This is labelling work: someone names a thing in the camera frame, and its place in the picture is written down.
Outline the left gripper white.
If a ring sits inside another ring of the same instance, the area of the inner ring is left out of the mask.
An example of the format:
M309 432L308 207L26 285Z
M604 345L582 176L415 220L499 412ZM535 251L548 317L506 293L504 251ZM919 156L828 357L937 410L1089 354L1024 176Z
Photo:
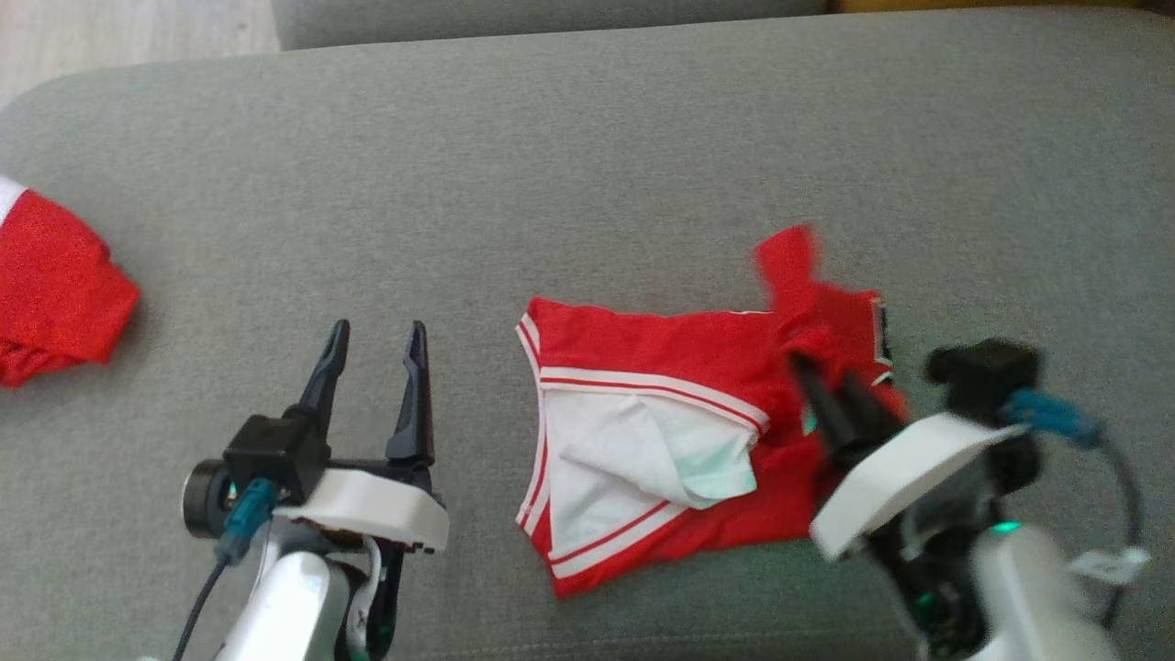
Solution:
M330 424L347 365L350 321L337 319L294 406L294 419ZM427 326L408 337L404 387L387 461L435 463ZM450 522L428 490L358 468L327 468L301 506L280 507L268 483L235 487L219 459L192 470L182 490L184 527L214 540L213 573L184 630L226 569L253 549L260 564L243 611L215 654L219 660L383 660L396 630L400 573L407 554L446 547Z

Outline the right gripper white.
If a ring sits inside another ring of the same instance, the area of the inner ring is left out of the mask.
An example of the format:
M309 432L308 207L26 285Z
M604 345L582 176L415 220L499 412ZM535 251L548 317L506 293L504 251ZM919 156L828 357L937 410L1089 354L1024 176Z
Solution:
M992 429L952 413L906 427L857 375L827 380L798 353L788 364L827 460L852 466L811 520L822 559L868 557L895 591L921 656L973 656L991 632L973 557L1006 521L1002 498L1036 481L1033 436L1021 424Z

